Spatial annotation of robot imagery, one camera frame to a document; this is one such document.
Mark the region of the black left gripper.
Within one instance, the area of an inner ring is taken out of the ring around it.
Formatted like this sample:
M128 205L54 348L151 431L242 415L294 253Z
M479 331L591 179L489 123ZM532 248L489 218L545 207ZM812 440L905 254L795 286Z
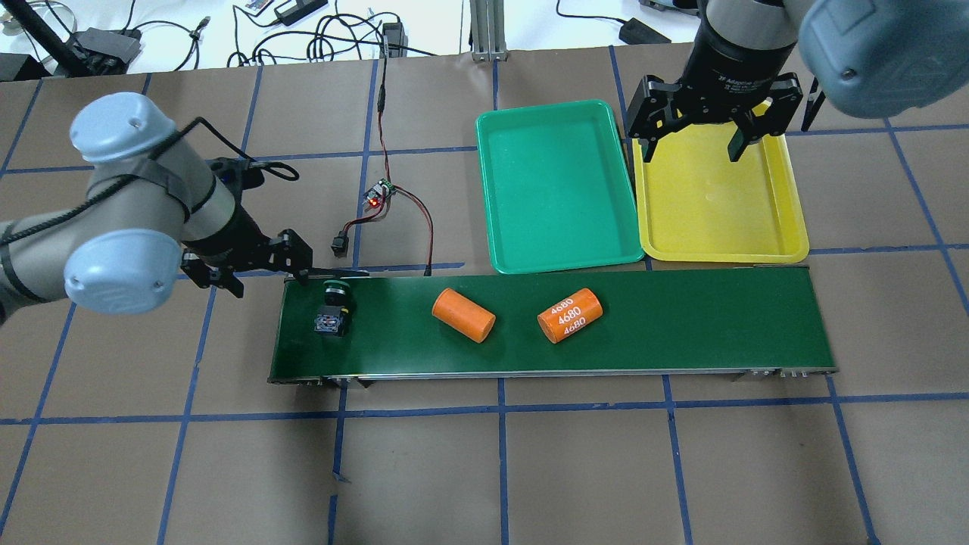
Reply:
M211 237L187 241L180 269L198 288L228 291L236 299L245 286L236 273L249 270L284 270L305 285L313 265L310 245L294 230L267 237L259 230L227 228Z

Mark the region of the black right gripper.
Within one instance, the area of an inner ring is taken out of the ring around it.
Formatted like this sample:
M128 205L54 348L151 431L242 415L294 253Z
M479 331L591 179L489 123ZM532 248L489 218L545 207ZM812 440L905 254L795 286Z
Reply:
M731 163L764 135L785 133L803 98L796 73L783 71L792 52L793 46L720 51L696 45L674 82L648 73L626 110L626 131L640 139L641 160L649 163L661 139L693 124L734 122Z

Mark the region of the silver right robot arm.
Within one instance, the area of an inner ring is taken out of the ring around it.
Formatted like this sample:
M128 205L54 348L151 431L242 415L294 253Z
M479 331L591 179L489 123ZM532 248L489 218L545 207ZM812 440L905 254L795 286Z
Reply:
M650 162L658 142L691 125L731 122L737 162L783 135L802 101L802 128L830 102L849 117L893 117L967 83L965 1L683 1L699 15L684 72L645 76L627 132Z

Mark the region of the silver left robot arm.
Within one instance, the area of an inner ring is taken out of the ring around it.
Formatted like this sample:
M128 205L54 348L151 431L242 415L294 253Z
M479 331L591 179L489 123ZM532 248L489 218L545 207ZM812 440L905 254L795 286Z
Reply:
M149 97L118 92L87 104L70 125L93 166L84 201L69 210L2 224L2 320L21 308L69 299L95 313L149 313L165 304L180 273L201 288L245 292L239 272L272 270L304 282L313 252L296 232L270 237L242 206L265 175L297 170L260 161L235 144L207 161Z

